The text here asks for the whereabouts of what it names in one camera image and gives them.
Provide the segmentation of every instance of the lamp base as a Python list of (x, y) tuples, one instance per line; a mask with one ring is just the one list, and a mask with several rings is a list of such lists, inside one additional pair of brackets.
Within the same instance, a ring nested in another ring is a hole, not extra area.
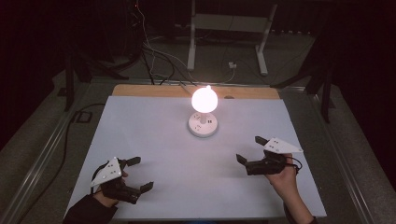
[[(206, 116), (205, 122), (202, 123), (202, 116)], [(210, 113), (202, 114), (195, 112), (189, 119), (189, 130), (197, 137), (208, 137), (218, 129), (218, 120)]]

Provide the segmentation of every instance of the floor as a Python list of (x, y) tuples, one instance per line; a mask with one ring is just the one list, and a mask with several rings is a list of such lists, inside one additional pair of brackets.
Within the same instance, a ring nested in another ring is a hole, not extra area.
[[(186, 36), (172, 40), (150, 36), (145, 55), (155, 83), (268, 87), (295, 76), (315, 41), (309, 35), (270, 34), (264, 50), (269, 74), (264, 77), (259, 73), (254, 51), (254, 45), (260, 39), (235, 33), (239, 38), (234, 40), (223, 35), (198, 41), (195, 70), (192, 72), (184, 67), (189, 47)], [(153, 53), (150, 49), (164, 54)], [(231, 69), (229, 63), (236, 63), (236, 68)], [(5, 223), (17, 223), (17, 219), (18, 223), (61, 223), (103, 111), (102, 105), (92, 104), (104, 104), (117, 84), (150, 84), (148, 69), (142, 59), (120, 72), (128, 80), (116, 80), (99, 71), (92, 72), (91, 83), (76, 80), (76, 101), (69, 112), (64, 112), (65, 99), (57, 95), (64, 87), (64, 72), (56, 76), (53, 93), (1, 151), (0, 214), (3, 214), (2, 218), (7, 215), (13, 219)], [(320, 92), (318, 95), (304, 93), (307, 81), (309, 77), (279, 90), (279, 94), (290, 112), (328, 214), (320, 217), (319, 223), (396, 223), (395, 192), (342, 93), (332, 86), (331, 123), (327, 124), (318, 113)], [(70, 123), (68, 126), (72, 113), (86, 106), (84, 110), (93, 113), (91, 122)], [(40, 163), (38, 158), (44, 158), (45, 162)], [(47, 188), (54, 176), (57, 177)], [(111, 223), (125, 222), (113, 220)], [(235, 220), (219, 223), (262, 222)], [(268, 220), (268, 223), (288, 222), (281, 217)]]

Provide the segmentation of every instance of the gray carpet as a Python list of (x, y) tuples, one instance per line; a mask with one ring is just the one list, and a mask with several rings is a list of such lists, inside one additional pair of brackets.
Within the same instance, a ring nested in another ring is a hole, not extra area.
[[(312, 37), (305, 35), (270, 35), (264, 51), (269, 70), (268, 77), (259, 75), (252, 48), (254, 41), (226, 45), (202, 45), (197, 49), (195, 71), (188, 74), (182, 64), (177, 64), (177, 60), (174, 60), (183, 76), (176, 73), (171, 78), (172, 82), (165, 81), (163, 85), (177, 84), (178, 80), (189, 84), (188, 79), (191, 78), (199, 82), (226, 82), (223, 85), (277, 83), (297, 74), (313, 40)], [(187, 61), (189, 44), (187, 38), (176, 40), (158, 38), (150, 44), (160, 51), (171, 52), (184, 63)], [(233, 73), (230, 73), (227, 67), (228, 62), (237, 63), (233, 78), (231, 78)], [(157, 56), (152, 71), (157, 74), (157, 80), (161, 81), (163, 77), (172, 74), (172, 67)], [(105, 103), (107, 96), (118, 83), (149, 84), (149, 76), (142, 61), (122, 71), (121, 74), (129, 77), (130, 80), (121, 82), (95, 72), (95, 77), (90, 84), (79, 84), (76, 81), (77, 100), (71, 111), (74, 112), (91, 104)], [(301, 80), (292, 86), (303, 87), (307, 80)], [(54, 83), (56, 84), (54, 92), (47, 97), (0, 152), (0, 214), (2, 215), (18, 193), (22, 180), (36, 158), (43, 148), (46, 148), (57, 125), (70, 118), (70, 115), (64, 112), (65, 99), (56, 95), (64, 86), (64, 73), (55, 77)], [(306, 95), (300, 89), (282, 90), (280, 96), (290, 112), (291, 121), (328, 214), (327, 217), (320, 218), (319, 223), (371, 223), (371, 218), (373, 223), (396, 223), (396, 216), (393, 212), (396, 211), (396, 194), (380, 169), (373, 151), (343, 100), (341, 92), (335, 86), (332, 87), (331, 123), (326, 124), (318, 114), (316, 96)], [(92, 121), (70, 125), (64, 167), (22, 223), (62, 222), (103, 107), (95, 105), (86, 110), (93, 113)], [(45, 164), (45, 170), (42, 174), (37, 172), (39, 178), (31, 194), (28, 192), (29, 197), (22, 207), (22, 212), (26, 211), (46, 187), (62, 162), (65, 127), (63, 130), (59, 142), (54, 143), (55, 147), (53, 153), (49, 155), (49, 163)], [(343, 161), (347, 162), (347, 167), (343, 166)], [(114, 220), (112, 223), (124, 222)], [(280, 218), (269, 220), (269, 223), (288, 222), (285, 218)]]

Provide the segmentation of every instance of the glowing light bulb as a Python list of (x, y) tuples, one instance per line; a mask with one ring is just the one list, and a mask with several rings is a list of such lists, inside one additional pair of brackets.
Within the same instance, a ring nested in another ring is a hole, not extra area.
[(218, 128), (218, 120), (210, 112), (218, 106), (218, 96), (210, 88), (198, 89), (191, 98), (192, 107), (198, 111), (190, 116), (189, 129), (198, 137), (208, 137)]

